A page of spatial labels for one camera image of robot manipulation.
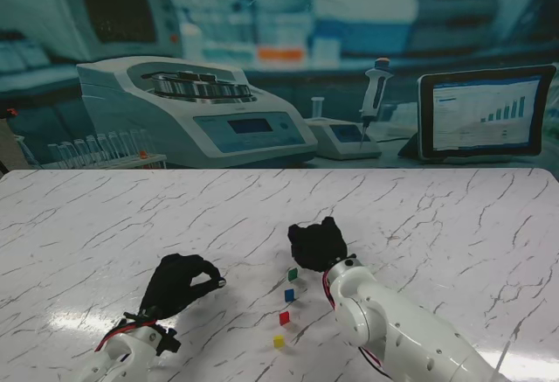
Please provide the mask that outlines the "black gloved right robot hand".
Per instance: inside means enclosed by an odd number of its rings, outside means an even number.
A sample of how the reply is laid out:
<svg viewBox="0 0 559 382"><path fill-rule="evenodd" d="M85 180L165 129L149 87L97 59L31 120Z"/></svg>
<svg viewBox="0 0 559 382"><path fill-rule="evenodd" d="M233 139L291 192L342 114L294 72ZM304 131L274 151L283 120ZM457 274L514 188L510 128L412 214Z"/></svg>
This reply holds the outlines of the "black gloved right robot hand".
<svg viewBox="0 0 559 382"><path fill-rule="evenodd" d="M291 254L302 268L319 273L348 258L348 247L333 217L306 227L291 225L287 231Z"/></svg>

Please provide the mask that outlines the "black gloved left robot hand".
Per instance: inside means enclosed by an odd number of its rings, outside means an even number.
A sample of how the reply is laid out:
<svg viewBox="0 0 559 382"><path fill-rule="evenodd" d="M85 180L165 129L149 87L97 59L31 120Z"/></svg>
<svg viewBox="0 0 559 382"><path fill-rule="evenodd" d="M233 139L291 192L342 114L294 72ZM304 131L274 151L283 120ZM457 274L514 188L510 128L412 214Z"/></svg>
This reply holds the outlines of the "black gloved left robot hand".
<svg viewBox="0 0 559 382"><path fill-rule="evenodd" d="M219 270L198 254L164 256L153 273L139 311L157 320L171 318L226 284Z"/></svg>

